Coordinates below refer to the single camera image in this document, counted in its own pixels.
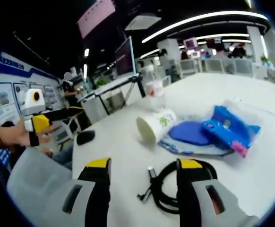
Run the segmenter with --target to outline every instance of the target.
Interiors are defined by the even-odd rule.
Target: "white paper cup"
[[[137,128],[143,140],[156,144],[176,123],[176,115],[170,109],[137,118]]]

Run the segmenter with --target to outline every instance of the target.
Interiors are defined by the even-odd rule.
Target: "white table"
[[[198,73],[171,84],[165,92],[167,106],[176,114],[203,115],[225,99],[246,104],[246,108],[259,113],[262,131],[245,159],[237,154],[198,159],[215,167],[219,181],[238,197],[241,209],[248,215],[263,217],[275,201],[275,84],[242,76]],[[178,158],[159,146],[149,148],[143,144],[136,118],[149,113],[147,101],[144,98],[92,125],[88,129],[95,130],[95,139],[83,146],[74,145],[74,178],[87,162],[112,158],[110,227],[179,226],[179,215],[159,210],[152,197],[146,204],[137,199],[137,194],[149,186],[147,167],[153,166],[159,174]],[[165,180],[163,191],[175,197],[175,172]]]

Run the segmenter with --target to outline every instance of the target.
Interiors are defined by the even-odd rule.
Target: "pink screen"
[[[115,8],[111,0],[98,0],[94,3],[77,22],[82,38],[114,12]]]

